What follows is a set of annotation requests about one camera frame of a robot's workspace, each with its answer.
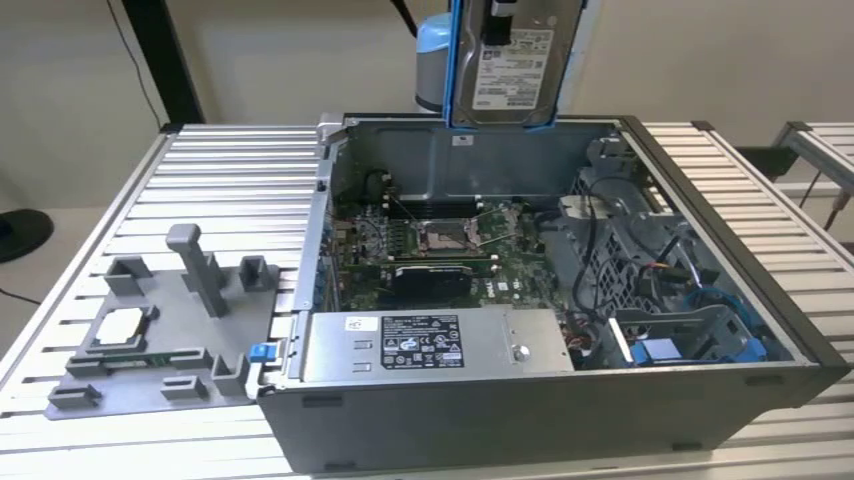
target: metal roller table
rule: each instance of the metal roller table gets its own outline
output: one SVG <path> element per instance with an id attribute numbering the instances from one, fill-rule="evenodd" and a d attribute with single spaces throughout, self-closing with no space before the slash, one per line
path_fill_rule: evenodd
<path id="1" fill-rule="evenodd" d="M 646 124 L 798 306 L 854 363 L 854 260 L 714 130 Z M 0 363 L 0 472 L 12 478 L 287 477 L 257 406 L 48 421 L 42 411 L 99 311 L 111 258 L 181 268 L 163 237 L 197 223 L 222 266 L 283 269 L 273 339 L 290 331 L 317 183 L 315 127 L 186 126 L 158 138 Z M 762 415 L 713 452 L 379 475 L 377 478 L 777 479 L 854 476 L 854 377 Z"/>

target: white wall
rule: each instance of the white wall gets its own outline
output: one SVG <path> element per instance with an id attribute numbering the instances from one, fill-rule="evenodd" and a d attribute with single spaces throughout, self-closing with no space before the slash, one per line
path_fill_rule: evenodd
<path id="1" fill-rule="evenodd" d="M 419 19 L 446 5 L 409 3 Z M 210 121 L 411 110 L 414 41 L 387 0 L 170 6 Z M 3 195 L 106 205 L 155 128 L 104 1 L 0 0 L 0 12 Z M 576 113 L 709 119 L 742 143 L 789 119 L 850 120 L 853 14 L 852 0 L 604 0 L 564 101 Z"/>
<path id="2" fill-rule="evenodd" d="M 447 6 L 407 3 L 417 21 Z M 415 40 L 389 0 L 170 8 L 209 121 L 314 124 L 325 111 L 414 111 Z"/>
<path id="3" fill-rule="evenodd" d="M 788 120 L 852 121 L 852 18 L 852 0 L 605 0 L 573 110 L 760 145 Z"/>
<path id="4" fill-rule="evenodd" d="M 0 189 L 26 206 L 106 205 L 157 132 L 106 4 L 0 12 Z"/>

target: black fan stand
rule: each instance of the black fan stand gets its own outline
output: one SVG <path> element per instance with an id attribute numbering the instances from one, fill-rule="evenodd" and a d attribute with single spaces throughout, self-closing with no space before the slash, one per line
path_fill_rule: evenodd
<path id="1" fill-rule="evenodd" d="M 39 210 L 0 214 L 0 263 L 23 257 L 44 245 L 54 234 L 54 221 Z"/>

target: label sticker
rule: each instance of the label sticker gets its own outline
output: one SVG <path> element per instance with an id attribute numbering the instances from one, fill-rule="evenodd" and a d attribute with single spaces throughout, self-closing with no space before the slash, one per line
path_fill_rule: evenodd
<path id="1" fill-rule="evenodd" d="M 465 366 L 457 315 L 383 317 L 382 338 L 381 363 L 389 370 Z"/>
<path id="2" fill-rule="evenodd" d="M 347 317 L 345 330 L 349 332 L 375 332 L 379 327 L 379 317 Z"/>
<path id="3" fill-rule="evenodd" d="M 515 29 L 510 45 L 483 48 L 474 110 L 530 110 L 537 106 L 553 36 L 553 30 Z"/>
<path id="4" fill-rule="evenodd" d="M 475 144 L 474 135 L 454 135 L 451 137 L 451 145 L 455 147 L 471 147 Z"/>

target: gray plastic stand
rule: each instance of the gray plastic stand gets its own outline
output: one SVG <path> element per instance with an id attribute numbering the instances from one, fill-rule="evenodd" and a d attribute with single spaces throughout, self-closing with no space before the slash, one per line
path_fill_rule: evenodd
<path id="1" fill-rule="evenodd" d="M 267 341 L 279 267 L 246 257 L 221 269 L 199 248 L 201 234 L 197 225 L 175 225 L 167 235 L 187 272 L 153 272 L 141 257 L 114 260 L 111 293 L 48 397 L 48 418 L 251 403 L 246 354 Z M 139 325 L 124 343 L 102 344 L 104 317 L 130 308 Z"/>

